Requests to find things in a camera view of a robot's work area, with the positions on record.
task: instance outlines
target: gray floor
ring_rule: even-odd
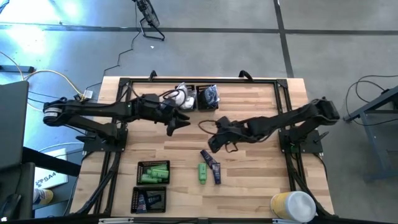
[[[58,24],[61,20],[64,24],[134,27],[134,5],[128,0],[55,1],[58,9],[42,14],[18,7],[21,2],[24,1],[11,1],[0,14],[0,21]],[[35,2],[38,3],[26,3],[25,7],[53,9],[48,1]],[[278,27],[272,0],[153,0],[152,3],[162,27]],[[286,29],[398,29],[398,3],[393,0],[280,0],[280,6]],[[101,81],[105,68],[116,65],[118,54],[130,47],[135,34],[33,28],[30,35],[26,35],[20,29],[0,30],[0,49],[21,65],[63,72],[84,90]],[[287,76],[279,34],[168,32],[165,35],[165,42],[139,36],[134,42],[134,51],[123,54],[120,67],[109,70],[106,75],[148,75],[156,70],[164,76],[235,77],[245,69],[254,77]],[[365,75],[397,75],[398,35],[287,35],[287,43],[294,77],[304,78],[308,97],[326,96],[335,102],[341,115],[346,114],[346,91],[357,79]],[[8,62],[1,57],[0,63]],[[13,74],[0,77],[1,84],[19,78]],[[372,81],[392,88],[398,78]],[[74,95],[64,80],[52,74],[32,78],[31,90],[69,98]],[[380,91],[365,83],[360,86],[359,94],[370,100]],[[363,105],[353,92],[348,102],[350,110]],[[46,127],[41,119],[40,113],[28,111],[26,146],[40,149],[76,141],[73,130]],[[336,214],[397,222],[398,179],[370,184],[363,181],[364,174],[376,171],[363,128],[340,121],[320,130],[330,131],[323,146]]]

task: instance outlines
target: black plastic basket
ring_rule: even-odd
[[[195,90],[195,85],[185,85],[185,86],[186,86],[188,92],[189,92],[189,91],[194,91],[194,90]],[[195,101],[193,102],[193,107],[192,107],[191,109],[181,109],[181,108],[178,108],[178,110],[179,110],[179,111],[182,111],[182,112],[191,112],[191,111],[195,111],[196,109],[197,109],[197,98],[196,98],[196,96],[195,96]]]
[[[213,85],[202,85],[202,86],[197,86],[197,105],[198,105],[198,111],[215,111],[218,109],[218,103],[216,103],[215,106],[208,106],[205,105],[205,103],[200,102],[200,97],[199,94],[203,90],[208,89],[209,87],[212,87]]]
[[[163,164],[167,165],[167,170],[169,171],[169,178],[162,179],[161,183],[156,183],[156,184],[169,184],[170,183],[170,175],[171,175],[170,161],[142,161],[142,162],[138,162],[138,166],[137,166],[137,185],[153,185],[152,183],[142,183],[141,176],[143,174],[145,174],[147,169],[150,169],[150,167],[163,165]]]
[[[163,192],[163,200],[162,200],[162,208],[151,208],[150,206],[147,206],[147,212],[146,213],[165,213],[166,212],[166,187],[134,187],[132,190],[132,198],[131,198],[131,213],[137,213],[138,209],[138,196],[139,194],[144,194],[144,198],[146,201],[146,204],[148,205],[147,201],[147,193],[150,191],[158,191],[158,192]]]

